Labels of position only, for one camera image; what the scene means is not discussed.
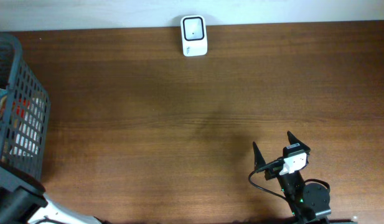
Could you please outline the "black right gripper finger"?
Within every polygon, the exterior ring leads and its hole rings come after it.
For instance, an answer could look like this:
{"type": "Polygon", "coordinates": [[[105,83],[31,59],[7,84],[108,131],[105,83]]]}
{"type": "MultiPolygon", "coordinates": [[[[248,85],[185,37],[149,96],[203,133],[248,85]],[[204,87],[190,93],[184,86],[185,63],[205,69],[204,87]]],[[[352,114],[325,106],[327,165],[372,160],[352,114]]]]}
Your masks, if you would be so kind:
{"type": "Polygon", "coordinates": [[[255,158],[255,163],[254,163],[255,170],[258,170],[263,166],[265,166],[266,162],[261,154],[261,151],[258,145],[255,142],[253,142],[253,152],[254,152],[254,158],[255,158]]]}
{"type": "Polygon", "coordinates": [[[305,152],[310,152],[311,151],[311,148],[308,147],[307,145],[305,145],[302,141],[300,141],[297,137],[295,137],[295,135],[290,132],[290,131],[287,131],[287,136],[288,136],[288,141],[290,144],[299,144],[305,152]]]}

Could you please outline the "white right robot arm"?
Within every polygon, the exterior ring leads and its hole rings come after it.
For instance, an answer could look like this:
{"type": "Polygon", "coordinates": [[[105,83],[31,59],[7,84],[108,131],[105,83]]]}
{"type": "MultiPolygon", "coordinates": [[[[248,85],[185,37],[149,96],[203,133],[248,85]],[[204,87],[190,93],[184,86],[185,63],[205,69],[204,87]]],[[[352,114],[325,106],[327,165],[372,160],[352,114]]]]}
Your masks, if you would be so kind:
{"type": "Polygon", "coordinates": [[[286,201],[292,211],[292,223],[329,223],[330,185],[323,180],[304,180],[300,170],[308,164],[311,148],[294,134],[287,132],[289,145],[283,155],[272,162],[265,162],[257,144],[253,143],[254,170],[249,174],[249,183],[266,193],[286,201]],[[252,181],[252,176],[263,172],[266,180],[277,179],[282,194],[261,187],[252,181]]]}

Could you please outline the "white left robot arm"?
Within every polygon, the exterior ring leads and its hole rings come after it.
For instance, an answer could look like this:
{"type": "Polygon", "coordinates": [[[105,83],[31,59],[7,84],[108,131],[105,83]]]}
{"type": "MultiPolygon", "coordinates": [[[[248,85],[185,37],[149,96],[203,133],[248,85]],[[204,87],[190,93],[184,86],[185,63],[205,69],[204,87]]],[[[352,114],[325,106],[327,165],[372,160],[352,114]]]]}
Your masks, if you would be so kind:
{"type": "Polygon", "coordinates": [[[0,161],[0,223],[103,222],[53,202],[38,180],[0,161]]]}

